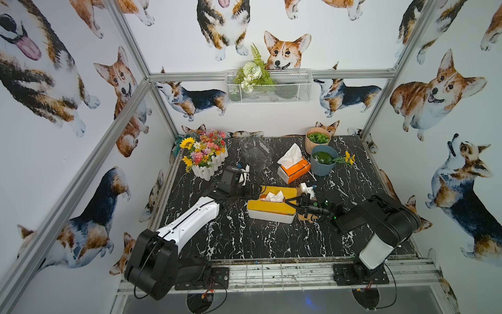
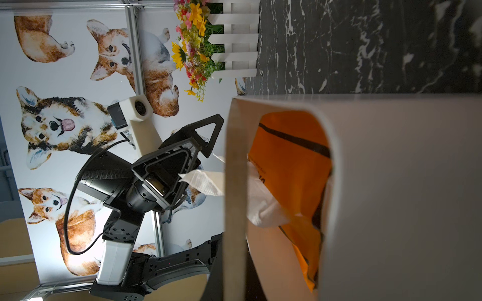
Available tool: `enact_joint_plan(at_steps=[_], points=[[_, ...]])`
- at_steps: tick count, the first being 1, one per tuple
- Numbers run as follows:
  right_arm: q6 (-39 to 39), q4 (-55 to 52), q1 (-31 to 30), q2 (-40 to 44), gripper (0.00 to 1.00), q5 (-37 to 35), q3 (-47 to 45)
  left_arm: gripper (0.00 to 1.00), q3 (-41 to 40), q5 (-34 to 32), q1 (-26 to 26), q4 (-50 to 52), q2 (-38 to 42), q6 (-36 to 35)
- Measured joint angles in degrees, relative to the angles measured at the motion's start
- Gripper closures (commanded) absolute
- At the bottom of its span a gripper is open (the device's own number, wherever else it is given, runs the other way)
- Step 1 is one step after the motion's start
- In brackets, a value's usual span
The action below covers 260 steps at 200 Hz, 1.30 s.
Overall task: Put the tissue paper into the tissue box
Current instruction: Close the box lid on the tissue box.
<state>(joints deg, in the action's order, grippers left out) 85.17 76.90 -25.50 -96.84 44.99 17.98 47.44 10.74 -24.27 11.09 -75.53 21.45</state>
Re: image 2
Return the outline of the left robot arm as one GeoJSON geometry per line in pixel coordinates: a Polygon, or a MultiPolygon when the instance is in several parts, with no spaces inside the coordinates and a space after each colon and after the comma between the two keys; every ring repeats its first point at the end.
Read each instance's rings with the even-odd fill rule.
{"type": "Polygon", "coordinates": [[[209,157],[224,123],[216,114],[182,127],[154,152],[135,163],[99,149],[77,174],[73,189],[111,209],[100,238],[104,253],[90,293],[109,300],[143,300],[158,288],[208,274],[220,255],[222,235],[165,257],[134,252],[144,215],[168,211],[186,198],[182,174],[196,171],[198,155],[209,157]]]}

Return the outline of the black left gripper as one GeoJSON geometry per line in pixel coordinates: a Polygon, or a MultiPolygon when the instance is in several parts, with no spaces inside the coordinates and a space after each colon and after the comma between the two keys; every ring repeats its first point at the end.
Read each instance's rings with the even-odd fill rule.
{"type": "Polygon", "coordinates": [[[203,193],[181,182],[180,175],[202,168],[197,155],[211,156],[223,124],[223,117],[215,114],[185,125],[159,150],[133,164],[109,151],[98,152],[79,171],[78,188],[109,206],[119,198],[139,213],[175,214],[196,208],[203,204],[203,193]],[[209,127],[210,137],[200,134],[209,127]]]}

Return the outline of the orange tissue pack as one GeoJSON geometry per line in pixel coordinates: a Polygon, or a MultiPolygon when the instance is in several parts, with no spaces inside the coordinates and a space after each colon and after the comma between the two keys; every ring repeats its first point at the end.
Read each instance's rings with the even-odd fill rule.
{"type": "Polygon", "coordinates": [[[261,117],[247,154],[247,218],[279,227],[292,243],[306,285],[317,287],[324,234],[322,207],[332,172],[330,145],[318,120],[302,111],[261,117]]]}

